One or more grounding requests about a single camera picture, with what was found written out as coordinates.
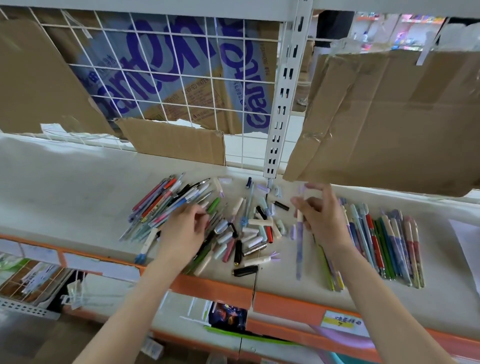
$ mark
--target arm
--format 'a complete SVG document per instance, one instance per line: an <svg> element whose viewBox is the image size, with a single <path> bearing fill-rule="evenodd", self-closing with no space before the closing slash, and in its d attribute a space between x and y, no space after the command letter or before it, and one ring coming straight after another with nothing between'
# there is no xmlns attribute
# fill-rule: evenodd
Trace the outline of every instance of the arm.
<svg viewBox="0 0 480 364"><path fill-rule="evenodd" d="M207 221L208 215L198 205L168 219L157 258L74 364L135 362L165 292L200 247Z"/></svg>
<svg viewBox="0 0 480 364"><path fill-rule="evenodd" d="M304 214L306 227L342 274L382 360L389 364L455 363L353 246L332 187L313 183L306 186L323 191L323 200L295 197L292 203Z"/></svg>

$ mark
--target hand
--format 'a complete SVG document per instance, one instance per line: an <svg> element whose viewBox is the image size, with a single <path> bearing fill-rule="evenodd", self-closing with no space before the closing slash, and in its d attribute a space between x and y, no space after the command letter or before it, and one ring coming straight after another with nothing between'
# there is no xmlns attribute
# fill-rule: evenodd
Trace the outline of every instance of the hand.
<svg viewBox="0 0 480 364"><path fill-rule="evenodd" d="M207 222L208 214L199 205L180 206L162 227L157 258L166 255L183 269L204 241Z"/></svg>
<svg viewBox="0 0 480 364"><path fill-rule="evenodd" d="M323 183L306 183L305 187L323 192L323 199L301 197L291 199L292 204L303 213L305 227L312 231L317 243L333 257L334 250L343 246L353 246L347 230L343 210L332 190L332 185Z"/></svg>

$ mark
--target brown floor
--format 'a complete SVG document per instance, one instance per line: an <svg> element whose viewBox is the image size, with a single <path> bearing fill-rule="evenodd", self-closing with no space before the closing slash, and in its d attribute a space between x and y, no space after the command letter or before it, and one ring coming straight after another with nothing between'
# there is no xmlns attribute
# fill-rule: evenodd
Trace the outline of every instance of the brown floor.
<svg viewBox="0 0 480 364"><path fill-rule="evenodd" d="M70 364L100 328L101 324L69 315L53 321L0 310L1 364ZM157 361L139 353L135 363L203 364L209 355L172 343L164 346Z"/></svg>

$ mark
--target white paper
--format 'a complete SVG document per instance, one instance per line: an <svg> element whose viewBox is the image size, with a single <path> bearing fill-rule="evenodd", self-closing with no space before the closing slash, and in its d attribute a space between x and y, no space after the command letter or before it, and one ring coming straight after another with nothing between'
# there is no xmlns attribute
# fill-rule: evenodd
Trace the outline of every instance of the white paper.
<svg viewBox="0 0 480 364"><path fill-rule="evenodd" d="M59 254L54 249L44 248L43 246L29 245L20 243L24 251L25 258L38 260L39 262L60 265Z"/></svg>
<svg viewBox="0 0 480 364"><path fill-rule="evenodd" d="M138 282L140 279L140 271L133 266L124 264L101 262L102 273L104 277L110 277L128 282Z"/></svg>
<svg viewBox="0 0 480 364"><path fill-rule="evenodd" d="M98 259L72 253L64 253L63 256L68 268L97 273L102 272L102 262Z"/></svg>
<svg viewBox="0 0 480 364"><path fill-rule="evenodd" d="M22 257L24 254L20 244L11 240L0 239L0 252Z"/></svg>
<svg viewBox="0 0 480 364"><path fill-rule="evenodd" d="M480 227L456 220L449 221L472 272L477 292L480 294Z"/></svg>
<svg viewBox="0 0 480 364"><path fill-rule="evenodd" d="M157 360L163 353L163 346L151 338L145 338L144 344L140 351L151 357L153 360Z"/></svg>
<svg viewBox="0 0 480 364"><path fill-rule="evenodd" d="M320 325L323 328L332 328L337 331L348 332L354 335L369 338L370 335L363 323L363 320L356 316L341 314L339 312L327 311Z"/></svg>

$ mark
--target white metal post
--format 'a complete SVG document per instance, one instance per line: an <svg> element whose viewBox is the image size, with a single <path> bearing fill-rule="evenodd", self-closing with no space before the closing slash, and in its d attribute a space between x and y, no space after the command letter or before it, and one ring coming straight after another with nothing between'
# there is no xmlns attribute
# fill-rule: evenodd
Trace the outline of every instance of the white metal post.
<svg viewBox="0 0 480 364"><path fill-rule="evenodd" d="M312 19L312 9L313 0L298 0L295 20L284 24L264 161L264 177L267 178L275 178L280 165L290 110L294 101L301 60Z"/></svg>

